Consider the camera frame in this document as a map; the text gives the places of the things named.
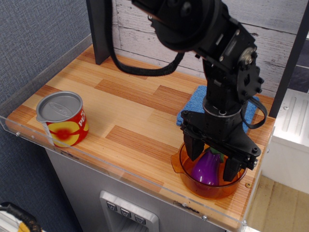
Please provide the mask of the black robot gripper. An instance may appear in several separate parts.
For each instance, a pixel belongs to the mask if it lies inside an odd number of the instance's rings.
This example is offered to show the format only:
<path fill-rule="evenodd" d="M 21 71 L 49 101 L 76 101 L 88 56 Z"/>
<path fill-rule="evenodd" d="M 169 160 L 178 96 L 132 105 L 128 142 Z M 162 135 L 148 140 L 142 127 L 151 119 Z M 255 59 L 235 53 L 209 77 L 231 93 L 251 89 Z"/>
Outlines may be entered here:
<path fill-rule="evenodd" d="M 242 169 L 253 170 L 257 158 L 261 155 L 261 149 L 244 132 L 242 121 L 237 115 L 241 109 L 246 109 L 248 102 L 253 103 L 258 109 L 262 108 L 258 98 L 250 98 L 244 104 L 236 104 L 229 111 L 217 109 L 207 100 L 203 100 L 204 113 L 186 110 L 181 112 L 183 123 L 180 127 L 188 157 L 195 161 L 205 145 L 223 153 L 227 156 L 223 173 L 223 180 L 226 182 L 232 182 Z M 261 122 L 247 124 L 242 113 L 241 118 L 250 129 L 262 126 Z"/>

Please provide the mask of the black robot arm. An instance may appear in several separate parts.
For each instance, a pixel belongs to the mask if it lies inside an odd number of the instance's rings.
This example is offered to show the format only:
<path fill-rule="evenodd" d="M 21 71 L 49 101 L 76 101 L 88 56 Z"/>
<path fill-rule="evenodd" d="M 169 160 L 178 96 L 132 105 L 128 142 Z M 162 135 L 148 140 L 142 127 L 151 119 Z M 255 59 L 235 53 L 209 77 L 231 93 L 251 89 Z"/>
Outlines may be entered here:
<path fill-rule="evenodd" d="M 247 104 L 267 113 L 254 98 L 263 84 L 254 37 L 220 0 L 135 0 L 133 4 L 149 15 L 165 47 L 193 51 L 203 60 L 207 79 L 203 112 L 181 113 L 188 157 L 197 159 L 204 145 L 223 153 L 226 182 L 241 169 L 253 169 L 261 150 L 243 130 Z"/>

